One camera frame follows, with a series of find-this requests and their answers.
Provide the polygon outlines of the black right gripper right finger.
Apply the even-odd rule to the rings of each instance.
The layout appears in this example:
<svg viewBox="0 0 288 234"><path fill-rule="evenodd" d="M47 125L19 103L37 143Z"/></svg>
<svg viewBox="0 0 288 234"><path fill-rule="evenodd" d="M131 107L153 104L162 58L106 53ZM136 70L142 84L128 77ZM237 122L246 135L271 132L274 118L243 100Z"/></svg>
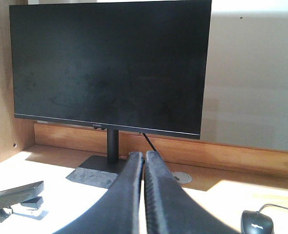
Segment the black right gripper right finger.
<svg viewBox="0 0 288 234"><path fill-rule="evenodd" d="M156 151L146 152L144 202L149 234L236 233L182 189Z"/></svg>

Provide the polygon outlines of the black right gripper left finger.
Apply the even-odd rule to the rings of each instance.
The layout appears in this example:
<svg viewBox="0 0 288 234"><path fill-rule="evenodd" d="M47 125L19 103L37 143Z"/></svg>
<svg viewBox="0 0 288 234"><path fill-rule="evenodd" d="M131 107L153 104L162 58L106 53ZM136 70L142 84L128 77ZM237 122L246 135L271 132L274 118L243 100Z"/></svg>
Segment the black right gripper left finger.
<svg viewBox="0 0 288 234"><path fill-rule="evenodd" d="M107 192L57 234L138 234L143 154L131 152Z"/></svg>

